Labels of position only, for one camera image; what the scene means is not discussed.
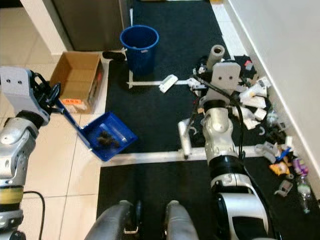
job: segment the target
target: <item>black cable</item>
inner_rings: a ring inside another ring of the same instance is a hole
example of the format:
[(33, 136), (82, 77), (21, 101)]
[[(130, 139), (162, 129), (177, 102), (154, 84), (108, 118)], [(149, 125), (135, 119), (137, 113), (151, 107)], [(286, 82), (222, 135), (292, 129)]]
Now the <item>black cable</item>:
[(41, 195), (40, 192), (37, 191), (24, 191), (24, 194), (37, 194), (42, 201), (42, 217), (41, 217), (41, 226), (40, 226), (40, 233), (39, 233), (39, 240), (42, 238), (42, 232), (44, 229), (44, 222), (45, 222), (45, 210), (46, 210), (46, 203), (44, 197)]
[(228, 93), (223, 91), (222, 89), (206, 82), (205, 80), (201, 79), (198, 76), (195, 76), (195, 79), (200, 82), (201, 84), (207, 86), (208, 88), (216, 91), (217, 93), (225, 96), (227, 99), (230, 100), (231, 103), (233, 103), (239, 113), (239, 119), (240, 119), (240, 138), (239, 138), (239, 159), (241, 162), (244, 161), (244, 154), (243, 154), (243, 145), (244, 145), (244, 117), (242, 115), (242, 111), (240, 108), (240, 105), (237, 100), (235, 100), (232, 96), (230, 96)]

